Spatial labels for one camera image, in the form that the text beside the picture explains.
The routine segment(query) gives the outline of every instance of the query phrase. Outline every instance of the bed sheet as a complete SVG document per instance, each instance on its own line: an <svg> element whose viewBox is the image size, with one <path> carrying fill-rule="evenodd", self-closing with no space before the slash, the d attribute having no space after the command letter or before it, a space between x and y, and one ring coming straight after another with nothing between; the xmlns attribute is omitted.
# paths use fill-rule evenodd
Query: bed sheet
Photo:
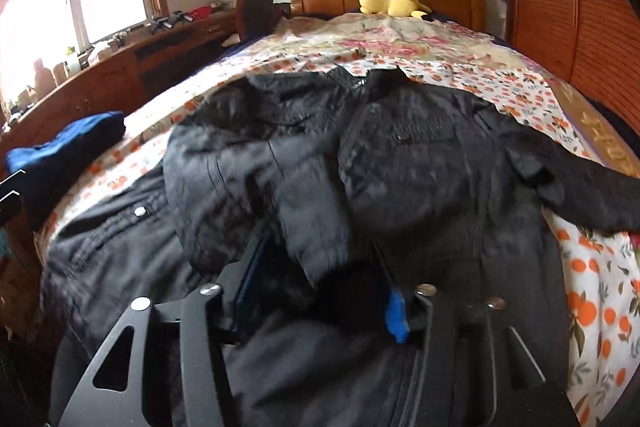
<svg viewBox="0 0 640 427"><path fill-rule="evenodd" d="M491 37L455 23L345 14L329 22L282 21L273 35L212 64L126 119L123 141L98 158L36 235L41 261L57 233L101 199L129 187L164 155L175 123L211 93L245 74L327 71L355 76L401 68L415 82L464 89L572 153L585 149L545 79L545 71ZM613 406L640 359L640 270L625 232L605 236L543 211L558 238L571 312L567 394L581 425Z"/></svg>

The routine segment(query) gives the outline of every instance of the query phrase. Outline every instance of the black jacket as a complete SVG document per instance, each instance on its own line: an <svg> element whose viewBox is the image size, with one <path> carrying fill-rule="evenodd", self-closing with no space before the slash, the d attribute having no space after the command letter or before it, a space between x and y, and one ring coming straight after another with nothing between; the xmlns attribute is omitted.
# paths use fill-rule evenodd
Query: black jacket
<svg viewBox="0 0 640 427"><path fill-rule="evenodd" d="M569 314L543 204L592 229L640 228L640 181L468 92L400 70L253 76L176 126L161 167L63 230L43 303L92 355L133 298L184 296L274 216L320 305L277 312L230 356L243 422L400 425L418 357L380 327L384 299L353 291L371 286L358 279L363 245L406 293L431 283L458 299L504 298L564 388Z"/></svg>

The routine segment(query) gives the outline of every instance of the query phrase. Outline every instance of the folded blue garment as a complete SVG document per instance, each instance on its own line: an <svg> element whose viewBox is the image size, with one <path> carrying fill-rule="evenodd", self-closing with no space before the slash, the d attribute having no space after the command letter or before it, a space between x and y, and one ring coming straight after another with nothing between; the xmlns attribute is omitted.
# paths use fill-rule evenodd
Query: folded blue garment
<svg viewBox="0 0 640 427"><path fill-rule="evenodd" d="M37 232L80 174L124 135L120 111L88 116L67 125L52 141L10 150L4 165L9 174L22 169L16 187L31 228Z"/></svg>

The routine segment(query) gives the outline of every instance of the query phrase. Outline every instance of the stuffed animal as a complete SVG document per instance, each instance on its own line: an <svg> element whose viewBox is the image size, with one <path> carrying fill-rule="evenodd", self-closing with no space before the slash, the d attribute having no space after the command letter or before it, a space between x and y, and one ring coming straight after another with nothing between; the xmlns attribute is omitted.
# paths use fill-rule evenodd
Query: stuffed animal
<svg viewBox="0 0 640 427"><path fill-rule="evenodd" d="M360 0L362 13L386 13L392 17L415 17L431 13L431 9L418 0Z"/></svg>

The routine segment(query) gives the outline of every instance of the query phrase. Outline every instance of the silver screw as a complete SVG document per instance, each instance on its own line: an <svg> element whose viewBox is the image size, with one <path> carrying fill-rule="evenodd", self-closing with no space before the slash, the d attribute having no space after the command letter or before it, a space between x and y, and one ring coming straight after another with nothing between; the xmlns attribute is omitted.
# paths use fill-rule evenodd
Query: silver screw
<svg viewBox="0 0 640 427"><path fill-rule="evenodd" d="M433 284L418 284L415 287L415 292L423 297L433 297L438 293L438 289Z"/></svg>
<svg viewBox="0 0 640 427"><path fill-rule="evenodd" d="M208 282L200 286L200 293L202 295L218 295L222 292L222 286L214 282Z"/></svg>
<svg viewBox="0 0 640 427"><path fill-rule="evenodd" d="M501 297L489 297L486 305L492 310L503 310L507 307L507 302Z"/></svg>
<svg viewBox="0 0 640 427"><path fill-rule="evenodd" d="M138 297L137 299L133 299L131 303L131 309L137 312L146 310L149 306L151 306L151 299L148 297Z"/></svg>

